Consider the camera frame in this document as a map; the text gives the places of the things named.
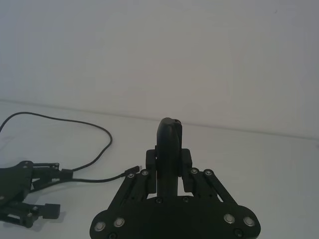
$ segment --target cable connector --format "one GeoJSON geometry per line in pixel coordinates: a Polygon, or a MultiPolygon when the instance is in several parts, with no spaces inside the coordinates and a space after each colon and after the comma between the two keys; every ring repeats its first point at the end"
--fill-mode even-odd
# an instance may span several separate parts
{"type": "Polygon", "coordinates": [[[128,170],[125,170],[124,173],[122,174],[123,176],[127,176],[130,173],[138,173],[142,170],[142,166],[135,166],[133,168],[129,168],[128,170]]]}

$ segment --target black plastic part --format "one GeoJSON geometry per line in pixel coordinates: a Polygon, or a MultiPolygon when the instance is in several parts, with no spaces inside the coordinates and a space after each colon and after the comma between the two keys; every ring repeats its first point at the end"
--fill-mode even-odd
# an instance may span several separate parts
{"type": "Polygon", "coordinates": [[[256,215],[239,206],[214,172],[192,167],[188,149],[181,148],[181,124],[165,118],[158,129],[158,144],[148,150],[146,170],[125,178],[109,208],[92,221],[92,239],[255,239],[260,234],[256,215]],[[158,196],[147,199],[156,191],[158,196]],[[177,196],[177,177],[191,196],[177,196]],[[231,214],[235,221],[224,217],[231,214]],[[250,217],[254,226],[244,223],[250,217]],[[125,223],[115,226],[115,220],[125,223]],[[98,222],[106,224],[96,230],[98,222]]]}
{"type": "Polygon", "coordinates": [[[23,201],[32,186],[37,189],[53,179],[72,177],[73,171],[60,171],[58,163],[23,161],[14,167],[0,168],[0,221],[30,228],[39,217],[57,219],[60,205],[32,205],[23,201]]]}

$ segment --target white table surface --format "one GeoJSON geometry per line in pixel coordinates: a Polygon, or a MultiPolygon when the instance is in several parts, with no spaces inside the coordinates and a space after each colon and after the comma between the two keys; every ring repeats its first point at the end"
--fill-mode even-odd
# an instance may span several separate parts
{"type": "MultiPolygon", "coordinates": [[[[98,163],[75,173],[78,178],[108,178],[144,167],[146,150],[156,144],[159,121],[5,102],[0,102],[0,121],[19,111],[87,120],[110,130],[113,145],[98,163]]],[[[108,140],[90,126],[17,116],[0,134],[0,167],[31,160],[75,168],[92,160],[108,140]]],[[[195,167],[213,169],[237,203],[257,215],[260,239],[318,238],[318,141],[183,124],[183,147],[190,149],[195,167]]],[[[1,222],[0,238],[89,239],[91,221],[109,206],[122,181],[67,183],[30,194],[26,202],[61,204],[60,218],[39,218],[31,229],[1,222]]]]}

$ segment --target white backdrop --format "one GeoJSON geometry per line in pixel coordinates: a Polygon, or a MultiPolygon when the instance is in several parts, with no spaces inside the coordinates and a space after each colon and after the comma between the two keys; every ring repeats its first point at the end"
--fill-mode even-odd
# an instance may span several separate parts
{"type": "Polygon", "coordinates": [[[319,137],[318,0],[1,0],[0,99],[319,137]]]}

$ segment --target black cable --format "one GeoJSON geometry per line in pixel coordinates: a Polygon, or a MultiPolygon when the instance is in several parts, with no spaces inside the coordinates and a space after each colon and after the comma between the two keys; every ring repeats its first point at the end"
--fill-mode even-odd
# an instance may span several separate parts
{"type": "Polygon", "coordinates": [[[96,124],[88,123],[88,122],[84,122],[84,121],[79,121],[79,120],[72,120],[72,119],[69,119],[69,120],[68,120],[68,119],[61,119],[61,118],[56,118],[56,117],[44,116],[44,115],[40,115],[40,114],[33,113],[33,112],[17,112],[17,113],[15,113],[15,114],[13,114],[13,115],[10,115],[10,116],[9,116],[8,118],[6,118],[5,121],[1,124],[1,126],[0,126],[0,133],[1,133],[2,129],[3,129],[3,127],[5,126],[5,124],[6,124],[11,118],[13,118],[14,116],[17,116],[17,115],[33,115],[33,116],[39,116],[39,117],[43,117],[43,118],[51,119],[51,120],[58,120],[58,121],[65,121],[65,122],[73,122],[73,123],[81,123],[81,124],[86,124],[86,125],[93,126],[93,127],[95,127],[95,128],[99,128],[100,130],[102,130],[102,131],[104,131],[105,133],[107,133],[107,135],[110,137],[110,142],[102,149],[102,151],[98,154],[98,156],[97,156],[95,159],[93,159],[91,162],[89,162],[89,163],[87,163],[87,164],[85,164],[85,165],[83,165],[83,166],[80,166],[80,167],[77,167],[77,168],[72,169],[73,172],[79,171],[79,170],[81,170],[81,169],[83,169],[83,168],[87,168],[87,167],[91,166],[92,164],[94,164],[96,161],[99,160],[99,158],[102,156],[102,154],[105,152],[105,150],[107,150],[107,149],[111,146],[111,144],[112,144],[112,142],[113,142],[113,137],[112,137],[111,133],[110,133],[107,129],[105,129],[105,128],[101,127],[101,126],[98,126],[98,125],[96,125],[96,124]]]}
{"type": "MultiPolygon", "coordinates": [[[[96,124],[93,124],[93,123],[88,123],[88,122],[84,122],[84,121],[79,121],[79,120],[72,120],[72,119],[61,119],[61,118],[56,118],[56,117],[50,117],[50,116],[45,116],[45,115],[41,115],[41,114],[37,114],[37,113],[33,113],[33,112],[17,112],[13,115],[10,115],[8,118],[5,119],[5,121],[1,124],[0,126],[0,133],[3,129],[3,127],[5,126],[5,124],[11,119],[13,118],[14,116],[17,116],[17,115],[33,115],[33,116],[39,116],[39,117],[43,117],[43,118],[46,118],[46,119],[51,119],[51,120],[58,120],[58,121],[65,121],[65,122],[74,122],[74,123],[81,123],[81,124],[86,124],[86,125],[90,125],[90,126],[93,126],[93,127],[96,127],[96,128],[99,128],[100,130],[104,131],[109,137],[110,137],[110,142],[102,149],[102,151],[98,154],[98,156],[93,159],[91,162],[83,165],[83,166],[80,166],[80,167],[77,167],[77,168],[74,168],[74,169],[71,169],[73,172],[76,172],[76,171],[79,171],[83,168],[87,168],[89,166],[91,166],[92,164],[94,164],[96,161],[98,161],[100,159],[100,157],[102,156],[102,154],[105,152],[105,150],[107,150],[112,142],[113,142],[113,137],[111,135],[111,133],[101,127],[101,126],[98,126],[96,124]]],[[[110,182],[110,181],[113,181],[113,180],[116,180],[118,178],[121,178],[121,177],[124,177],[126,175],[129,175],[130,173],[138,173],[139,171],[141,170],[141,167],[140,166],[135,166],[133,168],[130,168],[128,170],[126,170],[124,173],[121,173],[120,175],[118,176],[115,176],[115,177],[112,177],[112,178],[107,178],[107,179],[81,179],[81,178],[72,178],[72,179],[68,179],[68,180],[59,180],[59,181],[55,181],[55,182],[51,182],[51,183],[48,183],[48,184],[45,184],[43,185],[42,187],[40,188],[36,188],[36,189],[32,189],[30,191],[30,193],[34,193],[34,192],[37,192],[37,191],[40,191],[42,189],[45,189],[45,188],[48,188],[48,187],[51,187],[51,186],[54,186],[54,185],[57,185],[57,184],[61,184],[61,183],[67,183],[67,182],[82,182],[82,183],[106,183],[106,182],[110,182]]]]}

